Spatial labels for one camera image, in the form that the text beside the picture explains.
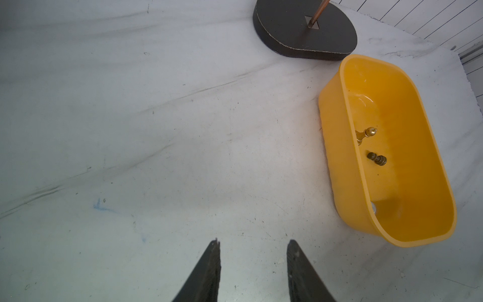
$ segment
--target dark streak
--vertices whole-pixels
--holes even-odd
[[[274,203],[274,204],[275,204],[276,206],[278,206],[279,208],[281,208],[281,209],[282,209],[282,211],[284,211],[285,213],[287,213],[287,214],[288,214],[288,212],[287,212],[286,210],[284,210],[284,209],[283,209],[281,206],[277,205],[276,203]]]
[[[322,63],[319,63],[319,64],[315,64],[315,65],[313,65],[312,67],[309,67],[309,68],[304,68],[304,69],[302,69],[302,70],[299,70],[298,72],[304,72],[304,71],[306,71],[306,70],[313,70],[313,69],[315,69],[315,68],[317,68],[317,67],[319,67],[319,66],[321,66],[321,65],[326,65],[326,64],[327,64],[327,62],[322,62]]]
[[[474,159],[470,165],[468,165],[465,169],[460,171],[458,175],[456,175],[456,178],[453,178],[454,179],[453,182],[459,183],[458,185],[455,185],[455,191],[458,192],[460,189],[464,188],[465,185],[468,183],[468,181],[472,178],[472,176],[475,175],[477,171],[480,171],[480,166],[482,165],[483,162],[481,162],[479,159],[482,157],[482,155],[483,154],[480,152],[477,155],[476,159]]]
[[[437,47],[426,49],[426,50],[419,50],[419,51],[405,51],[405,50],[393,51],[393,52],[385,53],[384,56],[396,55],[400,58],[405,58],[405,57],[419,58],[432,53],[436,49]]]
[[[99,34],[92,34],[89,36],[84,36],[83,39],[92,39],[92,38],[101,38],[106,33],[99,33]],[[117,69],[119,66],[131,66],[134,64],[138,64],[137,61],[129,61],[124,63],[108,63],[108,62],[95,62],[95,63],[69,63],[65,64],[62,68],[47,68],[47,69],[39,69],[37,71],[31,72],[28,75],[16,75],[16,74],[9,74],[9,76],[0,76],[0,84],[8,84],[8,83],[15,83],[19,81],[28,81],[30,79],[37,79],[40,76],[45,76],[47,74],[57,74],[66,71],[71,71],[73,69],[99,69],[99,68],[109,68],[109,69]]]
[[[166,145],[166,146],[162,147],[161,149],[157,150],[155,153],[153,153],[153,154],[149,155],[148,157],[145,157],[145,158],[143,158],[143,159],[141,159],[141,160],[137,161],[136,163],[134,163],[134,164],[130,165],[130,166],[129,166],[129,167],[126,169],[126,170],[132,169],[132,168],[136,167],[137,165],[142,164],[143,162],[145,162],[145,161],[147,161],[148,159],[150,159],[150,158],[152,158],[152,157],[154,157],[154,156],[158,155],[159,153],[163,152],[164,150],[166,150],[166,148],[168,148],[168,147],[170,147],[170,146],[172,146],[172,145],[173,145],[173,144],[168,144],[168,145]]]
[[[206,91],[206,90],[210,90],[210,89],[214,89],[214,88],[218,88],[218,87],[222,87],[222,86],[225,86],[225,85],[228,85],[228,84],[231,84],[231,83],[235,83],[237,80],[234,80],[234,81],[231,81],[231,82],[228,82],[228,83],[224,83],[224,84],[221,84],[221,85],[217,85],[217,86],[213,86],[213,87],[209,87],[209,88],[205,88],[205,89],[201,89],[201,90],[197,90],[197,91],[194,91],[190,94],[187,94],[185,96],[182,96],[182,97],[179,97],[179,98],[175,98],[175,99],[172,99],[172,100],[169,100],[163,104],[160,104],[160,105],[157,105],[157,106],[154,106],[154,107],[151,107],[151,108],[148,108],[148,109],[145,109],[143,111],[140,111],[139,114],[143,114],[143,113],[146,113],[146,112],[149,112],[149,111],[152,111],[153,109],[157,109],[161,106],[164,106],[168,103],[171,103],[173,101],[177,101],[177,100],[181,100],[181,99],[184,99],[184,98],[187,98],[187,97],[190,97],[190,96],[193,96],[195,94],[198,94],[198,93],[201,93],[203,91]]]
[[[464,286],[469,287],[469,288],[477,289],[477,288],[474,288],[474,287],[472,287],[472,286],[469,286],[469,285],[466,285],[466,284],[463,284],[463,283],[459,283],[458,281],[455,281],[455,280],[451,280],[451,279],[448,279],[448,278],[443,278],[443,279],[446,279],[446,280],[449,280],[449,281],[453,281],[453,282],[455,282],[455,283],[458,283],[458,284],[464,285]]]
[[[86,39],[95,39],[95,38],[101,38],[104,39],[106,36],[112,36],[112,35],[124,35],[124,34],[130,34],[130,33],[136,33],[138,31],[142,31],[145,29],[150,29],[153,27],[157,27],[157,24],[152,24],[152,25],[142,25],[142,26],[135,26],[135,27],[128,27],[128,28],[123,28],[123,29],[114,29],[114,30],[108,30],[108,31],[103,31],[103,32],[98,32],[98,33],[93,33],[84,36]]]
[[[52,191],[52,190],[57,189],[58,187],[60,187],[60,186],[52,187],[52,188],[49,188],[49,189],[38,190],[37,192],[32,193],[32,194],[30,194],[28,196],[34,196],[34,195],[41,194],[41,193],[44,193],[44,192]]]
[[[16,210],[16,211],[14,211],[14,212],[11,212],[11,213],[9,213],[9,214],[7,214],[7,215],[5,215],[5,216],[2,216],[2,217],[0,217],[0,219],[5,218],[5,217],[7,217],[7,216],[9,216],[9,215],[12,215],[13,213],[16,213],[16,212],[18,212],[18,211],[20,211],[20,209],[18,209],[18,210]]]
[[[256,72],[259,72],[259,71],[262,71],[264,69],[267,69],[273,65],[275,65],[276,63],[278,63],[280,60],[275,60],[273,61],[272,63],[269,63],[269,64],[264,64],[264,65],[261,65],[261,66],[257,66],[255,67],[254,69],[248,71],[248,72],[245,72],[245,73],[242,73],[242,74],[239,74],[237,75],[237,78],[245,78],[247,75],[251,74],[251,73],[256,73]]]
[[[247,19],[250,19],[251,17],[248,16],[243,16],[243,17],[238,17],[238,18],[230,18],[226,20],[216,20],[216,21],[210,21],[210,22],[201,22],[201,23],[191,23],[189,24],[189,27],[200,27],[200,26],[208,26],[208,25],[214,25],[214,24],[223,24],[223,23],[234,23],[234,22],[239,22],[239,21],[244,21]]]
[[[482,67],[483,67],[483,66],[482,66]],[[480,67],[480,68],[481,68],[481,67]],[[478,69],[480,69],[480,68],[477,68],[477,69],[473,70],[472,72],[475,72],[475,71],[477,71],[477,70],[478,70]],[[468,75],[468,74],[470,74],[470,73],[472,73],[472,72],[468,72],[466,75]]]
[[[25,27],[17,27],[17,28],[9,28],[9,29],[2,29],[2,30],[19,30],[19,29],[38,29],[38,28],[45,28],[45,27],[53,27],[53,26],[66,26],[69,24],[82,24],[82,23],[93,23],[93,22],[103,22],[103,21],[112,21],[118,19],[124,19],[129,17],[134,17],[137,15],[144,14],[144,11],[132,13],[132,14],[125,14],[116,17],[108,17],[108,18],[99,18],[99,19],[91,19],[91,20],[82,20],[82,21],[71,21],[71,22],[59,22],[59,23],[50,23],[50,24],[43,24],[43,25],[35,25],[35,26],[25,26]]]
[[[362,3],[362,5],[364,5],[364,3],[366,3],[366,1],[367,1],[367,0],[364,0],[364,2]],[[361,9],[362,5],[361,5],[361,6],[359,6],[359,8],[357,9],[357,11],[359,11],[359,10]]]
[[[443,10],[440,11],[439,13],[437,13],[436,16],[432,17],[429,21],[427,21],[426,23],[424,23],[423,26],[421,26],[419,29],[422,29],[426,24],[428,24],[429,22],[431,22],[431,20],[433,20],[434,18],[436,18],[439,14],[441,14],[445,9],[447,9],[455,1],[456,0],[453,0],[453,2],[451,2],[450,4],[448,4],[448,6],[446,6],[445,8],[443,8]]]
[[[467,132],[460,134],[458,136],[458,139],[454,142],[452,142],[446,149],[451,150],[455,147],[457,147],[465,138],[469,137],[472,133],[480,129],[480,126],[483,125],[482,122],[478,123],[475,127],[471,128]]]
[[[16,206],[16,207],[12,208],[12,209],[10,209],[10,210],[7,210],[7,211],[5,211],[5,212],[3,212],[3,213],[0,213],[0,215],[4,214],[4,213],[6,213],[6,212],[9,212],[9,211],[11,211],[11,210],[15,210],[16,208],[21,207],[22,205],[25,205],[25,204],[27,204],[27,203],[29,203],[29,202],[32,202],[32,201],[37,200],[37,199],[39,199],[39,198],[42,198],[42,197],[44,197],[44,196],[48,196],[48,195],[54,194],[54,193],[56,193],[56,192],[59,192],[60,190],[62,190],[62,189],[58,189],[58,190],[55,190],[55,191],[53,191],[53,192],[45,193],[45,194],[42,194],[42,195],[37,196],[37,197],[35,197],[35,198],[32,198],[31,200],[26,201],[26,202],[23,202],[23,203],[21,203],[20,205],[18,205],[18,206]]]
[[[457,33],[456,35],[460,34],[462,31],[466,30],[468,27],[470,27],[471,25],[475,24],[476,22],[480,21],[481,19],[483,19],[483,17],[481,17],[480,19],[476,20],[475,22],[471,23],[470,25],[466,26],[465,29],[461,30],[459,33]],[[451,40],[452,38],[454,38],[456,35],[454,35],[453,37],[447,39],[446,41],[444,41],[443,43],[440,44],[443,45],[445,44],[446,42],[448,42],[449,40]]]
[[[82,172],[82,173],[80,173],[80,174],[77,174],[77,175],[71,176],[71,177],[69,177],[69,178],[67,178],[67,179],[71,179],[71,178],[74,178],[74,177],[78,177],[78,176],[81,176],[82,174],[86,174],[86,173],[89,173],[89,172],[90,172],[90,171],[85,171],[85,172]]]
[[[474,38],[473,40],[469,41],[468,43],[466,43],[466,44],[465,44],[465,45],[463,45],[462,47],[460,47],[460,48],[456,49],[455,51],[460,50],[461,48],[465,47],[466,45],[470,44],[470,43],[471,43],[471,42],[473,42],[474,40],[476,40],[476,39],[480,38],[481,36],[483,36],[483,35],[480,35],[480,36],[478,36],[478,37]]]

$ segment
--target dark brown base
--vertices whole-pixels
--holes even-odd
[[[342,60],[357,46],[357,34],[347,16],[329,4],[317,20],[320,29],[307,27],[318,0],[258,0],[253,12],[255,31],[271,50],[286,57]]]

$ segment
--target copper pole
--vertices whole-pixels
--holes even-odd
[[[310,21],[309,21],[309,27],[310,28],[314,25],[314,23],[320,17],[320,14],[327,7],[327,5],[329,4],[329,2],[330,2],[330,0],[323,0],[322,1],[322,3],[320,4],[319,8],[317,9],[317,11],[315,12],[315,14],[313,15],[312,19],[310,19]]]

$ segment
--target tub rim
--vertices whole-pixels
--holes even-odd
[[[389,68],[391,68],[391,69],[393,69],[395,71],[400,72],[401,74],[403,74],[406,77],[406,79],[408,79],[408,81],[412,85],[414,91],[416,91],[416,95],[418,97],[419,104],[420,104],[421,109],[423,111],[423,116],[424,116],[424,118],[426,120],[426,123],[428,125],[429,133],[431,134],[431,139],[433,141],[434,146],[436,147],[436,154],[438,156],[438,160],[440,162],[440,165],[443,168],[443,176],[444,176],[444,179],[446,181],[446,185],[449,188],[450,197],[451,197],[451,200],[453,202],[453,222],[451,224],[450,229],[446,233],[444,233],[442,235],[439,235],[439,236],[425,238],[425,239],[420,239],[420,240],[415,240],[415,241],[400,241],[400,240],[395,239],[391,235],[389,235],[389,233],[387,233],[384,230],[384,228],[379,223],[376,215],[374,214],[374,211],[372,210],[372,205],[371,205],[370,197],[369,197],[369,189],[368,189],[367,182],[366,182],[366,176],[365,176],[365,173],[364,173],[364,168],[362,166],[362,157],[361,157],[361,154],[360,154],[358,145],[356,145],[354,120],[353,120],[353,116],[352,116],[351,107],[349,105],[348,89],[347,89],[346,84],[345,84],[345,76],[344,76],[345,65],[350,60],[355,59],[355,58],[372,61],[372,62],[378,63],[378,64],[383,64],[383,65],[386,65],[386,66],[388,66]],[[400,246],[400,247],[413,247],[413,246],[419,246],[419,245],[424,245],[424,244],[435,243],[435,242],[439,242],[439,241],[448,239],[454,233],[455,228],[456,228],[457,212],[456,212],[455,197],[453,195],[453,190],[451,189],[451,184],[449,182],[448,175],[446,174],[446,169],[444,168],[444,164],[443,164],[443,161],[441,159],[441,154],[440,154],[440,151],[438,149],[438,145],[436,144],[436,139],[434,138],[434,134],[433,134],[433,131],[431,129],[431,124],[429,123],[429,120],[428,120],[427,114],[426,114],[426,110],[425,110],[424,105],[423,105],[423,102],[421,100],[421,96],[419,95],[419,91],[418,91],[416,85],[414,84],[414,82],[404,72],[404,70],[402,70],[400,67],[398,67],[398,66],[396,66],[394,64],[391,64],[391,63],[382,61],[382,60],[378,60],[378,59],[371,58],[371,57],[367,57],[367,56],[363,56],[363,55],[348,55],[347,57],[345,57],[344,60],[342,61],[342,63],[340,64],[340,66],[339,66],[339,77],[340,77],[340,81],[341,81],[341,85],[342,85],[342,94],[344,96],[346,111],[347,111],[347,114],[348,114],[348,117],[349,117],[349,121],[350,121],[352,141],[353,141],[353,146],[354,146],[355,153],[356,153],[356,157],[357,157],[356,158],[357,165],[358,165],[358,168],[359,168],[359,176],[361,177],[362,187],[363,187],[363,190],[364,190],[364,197],[365,197],[365,200],[364,201],[366,203],[366,213],[365,214],[366,215],[369,215],[370,221],[372,223],[372,226],[379,232],[379,234],[384,239],[386,239],[388,242],[390,242],[390,243],[392,243],[392,244],[394,244],[396,246]]]

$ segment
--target white wall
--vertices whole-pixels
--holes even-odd
[[[483,41],[483,0],[332,0],[461,54]]]
[[[480,108],[483,108],[483,54],[463,64]]]

